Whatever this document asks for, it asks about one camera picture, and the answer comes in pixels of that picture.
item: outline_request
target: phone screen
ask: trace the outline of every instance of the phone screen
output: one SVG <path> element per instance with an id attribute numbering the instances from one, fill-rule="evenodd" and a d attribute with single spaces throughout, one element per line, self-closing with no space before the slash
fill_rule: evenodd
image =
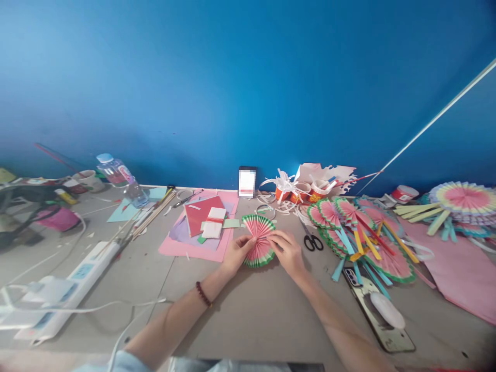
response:
<path id="1" fill-rule="evenodd" d="M 255 196 L 256 169 L 239 170 L 239 197 L 253 198 Z"/>

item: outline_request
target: gray tabletop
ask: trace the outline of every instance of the gray tabletop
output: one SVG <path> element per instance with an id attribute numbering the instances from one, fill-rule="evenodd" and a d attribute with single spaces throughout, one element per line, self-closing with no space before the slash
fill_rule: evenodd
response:
<path id="1" fill-rule="evenodd" d="M 93 196 L 114 200 L 122 191 L 109 189 L 84 194 L 73 210 L 85 214 L 112 203 Z M 259 202 L 241 199 L 237 218 L 253 213 Z M 49 273 L 65 277 L 98 241 L 108 240 L 124 222 L 107 223 L 114 208 L 89 214 L 87 232 L 70 252 L 63 250 L 21 280 L 28 283 Z M 111 264 L 82 302 L 81 307 L 95 307 L 113 300 L 135 303 L 167 297 L 177 300 L 202 280 L 219 263 L 186 257 L 167 257 L 158 248 L 177 220 L 181 208 L 167 216 L 160 215 L 147 233 L 131 242 L 121 258 Z M 294 215 L 278 215 L 278 229 L 294 233 L 303 244 L 304 231 Z M 4 285 L 52 253 L 70 247 L 70 234 L 45 229 L 45 239 L 33 247 L 20 246 L 0 254 L 0 285 Z M 234 237 L 247 233 L 238 228 Z M 374 342 L 372 330 L 344 278 L 338 283 L 330 275 L 338 258 L 330 249 L 310 252 L 303 249 L 305 264 L 323 288 L 355 320 Z M 439 292 L 422 281 L 389 290 L 393 303 L 406 319 L 406 331 L 416 345 L 412 353 L 389 355 L 397 366 L 480 368 L 492 355 L 490 341 L 496 336 L 493 326 L 447 302 Z M 151 317 L 167 307 L 158 304 L 135 321 L 129 336 L 138 332 Z M 115 305 L 101 311 L 73 315 L 59 335 L 37 347 L 38 350 L 102 353 L 110 352 L 118 336 L 131 320 L 131 307 Z M 0 348 L 27 348 L 26 342 L 13 340 L 13 331 L 0 331 Z M 176 355 L 252 361 L 322 363 L 328 371 L 344 370 L 319 319 L 306 298 L 275 259 L 260 269 L 242 267 L 222 291 L 214 307 L 207 311 L 177 349 Z"/>

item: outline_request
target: glue stick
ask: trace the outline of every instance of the glue stick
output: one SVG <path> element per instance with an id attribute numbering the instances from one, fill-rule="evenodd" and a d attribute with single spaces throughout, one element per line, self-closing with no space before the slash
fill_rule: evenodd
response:
<path id="1" fill-rule="evenodd" d="M 76 199 L 74 199 L 72 196 L 70 196 L 67 192 L 65 192 L 62 189 L 55 190 L 55 193 L 60 197 L 60 199 L 65 201 L 67 204 L 73 204 L 74 205 L 74 204 L 78 203 L 78 201 Z"/>

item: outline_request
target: purple paper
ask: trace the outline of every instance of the purple paper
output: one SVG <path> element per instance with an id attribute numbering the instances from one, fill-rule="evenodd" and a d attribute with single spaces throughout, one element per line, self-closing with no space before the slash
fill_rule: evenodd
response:
<path id="1" fill-rule="evenodd" d="M 227 213 L 230 215 L 231 211 L 234 208 L 234 204 L 233 203 L 224 203 L 224 202 L 223 202 L 223 204 L 224 204 L 224 208 L 227 210 Z M 186 221 L 186 216 L 184 216 L 170 230 L 169 236 L 171 239 L 182 242 L 182 243 L 194 245 L 197 247 L 206 248 L 206 249 L 211 250 L 211 251 L 216 251 L 217 247 L 219 246 L 219 242 L 221 240 L 222 234 L 224 233 L 224 230 L 225 229 L 222 229 L 221 236 L 219 239 L 207 239 L 205 241 L 205 243 L 200 244 L 200 242 L 198 241 L 198 238 L 201 235 L 196 235 L 194 237 L 190 237 L 190 232 L 188 230 L 188 222 Z"/>

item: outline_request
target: sleeve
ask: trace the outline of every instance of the sleeve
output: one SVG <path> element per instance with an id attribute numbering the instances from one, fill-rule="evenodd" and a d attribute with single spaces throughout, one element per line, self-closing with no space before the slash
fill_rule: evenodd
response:
<path id="1" fill-rule="evenodd" d="M 85 364 L 73 372 L 107 372 L 108 364 L 97 366 Z M 141 360 L 124 350 L 117 352 L 112 372 L 153 372 Z"/>

